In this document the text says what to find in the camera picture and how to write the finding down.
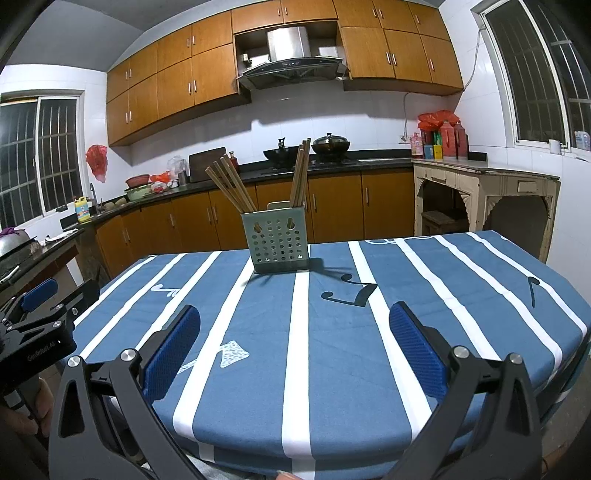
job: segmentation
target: red bowl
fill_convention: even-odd
[[[135,177],[131,177],[127,179],[125,183],[130,189],[134,189],[136,187],[141,187],[142,185],[146,185],[150,181],[150,175],[136,175]]]

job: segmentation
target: window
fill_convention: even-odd
[[[20,225],[82,195],[77,101],[40,97],[0,105],[1,227]]]

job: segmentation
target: red plastic bag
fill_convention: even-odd
[[[104,183],[107,173],[107,147],[104,145],[92,145],[86,151],[86,163],[88,163],[95,178]]]
[[[150,175],[150,181],[161,181],[162,183],[168,183],[170,181],[170,172],[167,170],[160,175]]]
[[[454,126],[460,121],[460,118],[449,110],[439,110],[435,113],[421,113],[418,116],[418,127],[427,132],[437,132],[443,125],[444,120],[447,120],[451,126]]]

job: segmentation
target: white stripe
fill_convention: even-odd
[[[162,327],[166,324],[166,322],[169,320],[169,318],[173,315],[173,313],[176,311],[177,307],[179,305],[181,305],[181,302],[189,294],[191,289],[197,284],[197,282],[201,279],[201,277],[205,274],[207,269],[209,267],[211,267],[211,264],[218,257],[218,255],[220,253],[221,252],[212,252],[209,254],[209,257],[206,258],[205,262],[203,262],[201,264],[201,266],[197,269],[197,271],[193,274],[193,276],[191,278],[189,278],[189,281],[187,283],[185,283],[185,285],[183,285],[183,288],[181,288],[178,291],[178,293],[174,297],[172,297],[172,299],[166,304],[162,313],[160,313],[160,315],[158,315],[158,318],[156,318],[154,320],[154,323],[150,326],[148,331],[144,334],[142,339],[135,346],[136,350],[139,350],[140,348],[142,348],[142,345],[148,340],[148,338],[150,338],[150,336],[154,332],[159,332],[160,330],[162,330]]]
[[[515,269],[523,273],[525,276],[537,278],[537,280],[540,282],[540,287],[542,287],[545,291],[548,292],[548,294],[556,302],[556,305],[558,305],[562,309],[562,311],[565,312],[565,314],[575,323],[575,325],[581,329],[581,332],[583,333],[583,338],[585,337],[585,335],[587,335],[587,326],[578,317],[578,315],[569,308],[566,302],[560,297],[560,295],[556,293],[556,291],[552,288],[551,285],[548,285],[544,280],[538,278],[536,275],[524,268],[522,265],[519,265],[515,260],[513,260],[510,257],[507,257],[507,255],[497,250],[487,240],[484,240],[483,238],[479,237],[477,234],[472,232],[468,232],[468,235],[470,235],[477,242],[480,242],[482,245],[487,247],[487,249],[494,253],[497,257],[506,261],[510,266],[514,267]]]
[[[359,281],[375,284],[374,275],[369,269],[359,242],[349,242],[349,250],[353,256],[353,262],[355,262]],[[392,369],[394,381],[398,387],[398,392],[400,393],[414,440],[431,416],[431,408],[413,369],[408,364],[404,353],[390,331],[390,309],[388,308],[388,304],[386,304],[386,300],[379,286],[370,295],[368,301],[374,314],[375,323],[378,325],[379,334],[382,336],[390,368]]]
[[[134,296],[131,297],[125,304],[119,309],[119,311],[111,317],[111,320],[107,322],[107,324],[101,328],[100,332],[96,334],[96,336],[88,342],[88,344],[84,347],[80,356],[86,360],[88,356],[92,353],[92,351],[98,346],[101,341],[107,336],[107,334],[119,323],[119,321],[123,318],[128,311],[131,310],[131,307],[134,306],[135,302],[137,302],[141,297],[143,297],[146,292],[148,292],[154,285],[158,283],[158,281],[165,276],[168,271],[173,268],[181,258],[183,258],[187,254],[178,254],[174,257],[170,262],[166,264],[166,266],[156,274],[146,285],[144,285],[140,290],[135,292]]]
[[[462,325],[462,328],[464,328],[464,331],[468,335],[468,338],[472,342],[472,345],[474,345],[478,354],[482,358],[487,358],[489,360],[500,360],[501,357],[497,355],[495,349],[489,343],[484,333],[482,333],[482,330],[476,323],[474,317],[470,315],[470,312],[466,307],[455,298],[452,292],[445,286],[445,283],[442,282],[441,278],[428,269],[425,263],[423,263],[423,260],[419,258],[414,250],[410,248],[403,239],[397,238],[394,242],[400,247],[402,253],[406,255],[421,276],[431,284],[433,290],[435,290],[435,293],[439,298],[444,301],[447,308],[452,311]]]
[[[544,328],[538,323],[534,316],[530,313],[523,302],[517,298],[517,296],[511,291],[507,290],[501,285],[498,280],[493,277],[490,273],[484,270],[480,265],[476,265],[470,258],[463,252],[461,252],[454,244],[451,244],[440,235],[435,235],[435,239],[446,247],[453,255],[461,260],[470,270],[476,275],[488,283],[497,293],[503,295],[511,305],[517,310],[517,313],[521,316],[527,326],[535,333],[536,337],[546,346],[548,350],[554,356],[554,368],[552,369],[552,378],[558,367],[562,363],[562,350],[560,346],[552,339],[550,335],[544,330]]]
[[[309,288],[309,270],[297,271],[291,301],[281,427],[283,451],[293,459],[293,473],[304,480],[314,480],[316,464],[310,446]]]
[[[222,346],[223,337],[226,334],[240,297],[242,297],[242,292],[244,292],[253,271],[252,260],[249,258],[224,301],[220,312],[217,314],[211,330],[209,330],[205,343],[197,356],[197,361],[191,369],[187,383],[185,383],[181,398],[174,409],[174,430],[179,435],[190,440],[197,440],[193,433],[193,418],[201,401],[201,395],[203,394],[203,389],[212,370],[216,355]]]
[[[109,295],[111,295],[115,289],[121,285],[125,280],[127,280],[131,275],[133,275],[134,273],[136,273],[140,268],[142,268],[146,263],[151,262],[154,258],[156,257],[148,257],[146,258],[143,262],[138,263],[134,268],[130,268],[127,272],[125,272],[123,275],[121,275],[115,282],[113,282],[111,284],[111,286],[109,288],[107,288],[102,294],[100,294],[99,299],[94,302],[90,307],[88,307],[84,313],[82,315],[80,315],[76,320],[74,320],[74,325],[78,326],[80,325],[80,322],[82,320],[84,320],[86,317],[88,317],[88,315],[90,315],[90,313],[92,312],[92,310],[94,310],[95,308],[97,308],[104,299],[106,299]]]

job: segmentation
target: cooking pot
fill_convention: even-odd
[[[320,161],[341,161],[349,149],[351,142],[345,137],[327,133],[312,143],[312,150],[319,155]]]
[[[298,149],[299,147],[286,147],[285,138],[280,138],[278,147],[275,150],[265,150],[263,155],[275,168],[291,170],[296,164]]]

